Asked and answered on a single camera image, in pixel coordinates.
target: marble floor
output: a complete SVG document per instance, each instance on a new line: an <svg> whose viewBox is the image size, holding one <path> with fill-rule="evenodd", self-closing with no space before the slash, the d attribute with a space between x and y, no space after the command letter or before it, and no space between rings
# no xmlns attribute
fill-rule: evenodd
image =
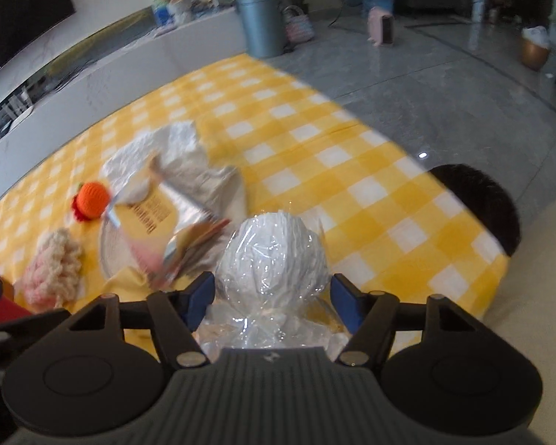
<svg viewBox="0 0 556 445"><path fill-rule="evenodd" d="M519 61L520 35L448 17L400 18L396 44L375 48L360 16L271 59L379 130L426 168L465 163L492 176L527 226L556 199L556 56Z"/></svg>

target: yellow checkered tablecloth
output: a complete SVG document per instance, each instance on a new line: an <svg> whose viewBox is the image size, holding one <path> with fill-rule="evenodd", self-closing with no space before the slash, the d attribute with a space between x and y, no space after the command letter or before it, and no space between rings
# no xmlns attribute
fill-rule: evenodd
<svg viewBox="0 0 556 445"><path fill-rule="evenodd" d="M481 316L507 257L464 206L397 145L313 88L248 56L215 63L120 109L49 157L0 201L0 274L15 281L41 236L81 242L80 309L101 292L99 222L71 223L80 182L141 132L196 121L212 165L245 179L250 214L319 217L332 270L403 301L441 293Z"/></svg>

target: red object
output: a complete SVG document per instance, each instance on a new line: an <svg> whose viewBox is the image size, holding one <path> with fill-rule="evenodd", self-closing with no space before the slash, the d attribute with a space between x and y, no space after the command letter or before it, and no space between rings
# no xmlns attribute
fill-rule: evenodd
<svg viewBox="0 0 556 445"><path fill-rule="evenodd" d="M72 197L72 204L70 205L70 207L72 208L72 212L74 213L75 220L79 223L90 221L90 219L88 217L86 217L80 211L80 209L78 209L78 204L76 203L77 198L78 198L78 194L76 196Z"/></svg>
<svg viewBox="0 0 556 445"><path fill-rule="evenodd" d="M30 316L32 313L13 303L5 296L0 298L0 323Z"/></svg>

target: crocheted orange fruit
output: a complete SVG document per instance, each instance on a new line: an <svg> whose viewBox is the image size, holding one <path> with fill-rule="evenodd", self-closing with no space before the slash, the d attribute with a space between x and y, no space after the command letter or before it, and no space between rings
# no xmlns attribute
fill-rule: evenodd
<svg viewBox="0 0 556 445"><path fill-rule="evenodd" d="M76 195L76 207L87 219L98 219L105 212L110 200L105 185L100 182L86 182Z"/></svg>

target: plastic wrap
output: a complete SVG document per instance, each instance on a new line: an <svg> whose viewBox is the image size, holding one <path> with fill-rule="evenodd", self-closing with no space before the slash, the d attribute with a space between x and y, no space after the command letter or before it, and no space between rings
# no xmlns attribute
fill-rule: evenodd
<svg viewBox="0 0 556 445"><path fill-rule="evenodd" d="M230 222L167 179L157 155L111 199L106 214L155 289L169 287L198 248Z"/></svg>
<svg viewBox="0 0 556 445"><path fill-rule="evenodd" d="M200 253L190 256L182 273L196 276L203 270L214 270L231 235L246 218L245 189L239 171L234 167L209 167L193 122L178 122L138 135L105 163L102 174L110 182L118 201L130 203L146 196L148 181L146 185L127 184L153 153L159 156L158 163L168 185L203 203L214 214L232 221L215 239L200 246ZM127 266L141 267L108 215L101 223L99 264L107 279Z"/></svg>
<svg viewBox="0 0 556 445"><path fill-rule="evenodd" d="M550 37L544 26L535 26L534 28L523 28L521 31L523 38L536 44L543 49L550 48Z"/></svg>
<svg viewBox="0 0 556 445"><path fill-rule="evenodd" d="M286 212L242 223L216 268L217 298L196 338L210 359L223 347L323 346L334 358L348 340L320 298L330 278L319 236ZM310 305L332 314L307 319Z"/></svg>

